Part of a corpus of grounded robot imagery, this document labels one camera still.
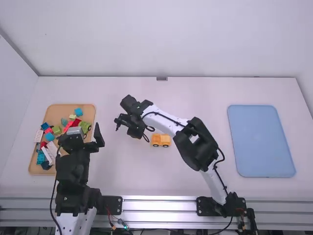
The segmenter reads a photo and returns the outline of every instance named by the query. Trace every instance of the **blue lego brick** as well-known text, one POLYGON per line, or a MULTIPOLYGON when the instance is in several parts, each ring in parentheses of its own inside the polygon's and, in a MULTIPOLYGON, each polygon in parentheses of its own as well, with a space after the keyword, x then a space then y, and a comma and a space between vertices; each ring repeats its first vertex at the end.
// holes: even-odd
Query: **blue lego brick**
POLYGON ((77 108, 74 111, 75 111, 76 116, 78 117, 83 115, 83 110, 81 108, 77 108))
POLYGON ((65 118, 61 118, 62 126, 67 126, 68 121, 65 118))
POLYGON ((42 150, 38 151, 38 156, 37 156, 37 165, 43 163, 45 161, 45 155, 44 152, 42 150))
POLYGON ((40 151, 40 143, 36 143, 36 152, 40 151))
POLYGON ((49 162, 48 162, 48 161, 44 161, 43 163, 41 163, 41 167, 42 167, 44 170, 49 170, 52 166, 49 165, 49 162))
POLYGON ((47 141, 53 141, 55 139, 54 135, 51 133, 45 134, 45 138, 47 141))
POLYGON ((41 128, 42 128, 43 130, 48 129, 49 127, 50 127, 50 125, 49 125, 48 123, 46 123, 46 122, 41 125, 41 128))

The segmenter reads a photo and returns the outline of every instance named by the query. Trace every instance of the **white wall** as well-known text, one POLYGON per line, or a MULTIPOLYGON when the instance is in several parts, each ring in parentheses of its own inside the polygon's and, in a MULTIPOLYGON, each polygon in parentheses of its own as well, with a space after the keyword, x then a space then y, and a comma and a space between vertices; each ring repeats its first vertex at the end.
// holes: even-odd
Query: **white wall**
POLYGON ((38 76, 0 35, 0 174, 38 76))
POLYGON ((312 0, 3 0, 41 75, 292 76, 313 113, 312 0))

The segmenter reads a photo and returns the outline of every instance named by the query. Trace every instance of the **wooden tray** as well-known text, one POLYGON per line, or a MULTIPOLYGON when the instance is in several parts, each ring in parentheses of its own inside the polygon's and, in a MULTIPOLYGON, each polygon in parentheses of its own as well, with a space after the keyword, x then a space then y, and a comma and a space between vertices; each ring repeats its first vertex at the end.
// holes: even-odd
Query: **wooden tray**
MULTIPOLYGON (((77 108, 81 108, 83 110, 83 115, 78 118, 82 121, 92 123, 92 128, 93 128, 93 121, 94 121, 96 110, 92 104, 52 104, 47 108, 43 123, 47 122, 49 125, 59 126, 60 128, 62 128, 62 131, 63 131, 64 126, 62 126, 61 124, 61 118, 66 118, 67 120, 69 120, 68 116, 70 114, 75 114, 74 109, 77 109, 77 108)), ((91 134, 92 134, 92 130, 87 133, 87 137, 84 139, 84 142, 90 142, 91 134)), ((42 137, 42 141, 46 141, 45 134, 42 137)), ((59 147, 57 139, 55 139, 53 142, 55 143, 57 147, 59 147)), ((49 170, 43 170, 41 165, 36 164, 37 155, 38 155, 38 153, 36 152, 36 143, 34 143, 34 146, 35 146, 34 152, 33 152, 33 155, 31 156, 31 160, 30 160, 29 167, 28 167, 29 173, 31 175, 55 175, 56 171, 55 171, 54 165, 49 170)), ((68 154, 62 148, 60 152, 62 155, 68 154)))

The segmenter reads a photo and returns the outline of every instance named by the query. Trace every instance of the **light blue mat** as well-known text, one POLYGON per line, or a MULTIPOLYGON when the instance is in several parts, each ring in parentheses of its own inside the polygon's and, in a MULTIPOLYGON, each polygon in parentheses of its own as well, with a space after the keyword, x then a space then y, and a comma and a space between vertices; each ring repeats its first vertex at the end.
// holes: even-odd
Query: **light blue mat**
POLYGON ((270 105, 228 107, 237 170, 245 177, 292 177, 295 168, 277 110, 270 105))

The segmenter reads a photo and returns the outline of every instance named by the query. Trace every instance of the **red lego brick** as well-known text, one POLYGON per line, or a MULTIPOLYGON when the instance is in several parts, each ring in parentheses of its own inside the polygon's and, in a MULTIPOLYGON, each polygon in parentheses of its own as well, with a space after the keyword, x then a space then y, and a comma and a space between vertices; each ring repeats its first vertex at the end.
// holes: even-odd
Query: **red lego brick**
POLYGON ((51 127, 45 129, 45 133, 52 133, 53 134, 53 130, 51 129, 51 127))
POLYGON ((78 126, 78 124, 81 122, 80 119, 76 118, 73 122, 73 124, 71 125, 71 127, 74 127, 74 126, 78 126))
POLYGON ((64 129, 63 129, 63 133, 65 133, 67 130, 68 130, 68 128, 70 128, 71 127, 71 125, 73 124, 73 122, 74 121, 69 121, 68 123, 67 123, 67 125, 64 127, 64 129))
POLYGON ((40 149, 41 149, 42 147, 47 147, 47 142, 46 142, 46 141, 42 141, 42 142, 40 143, 40 149))

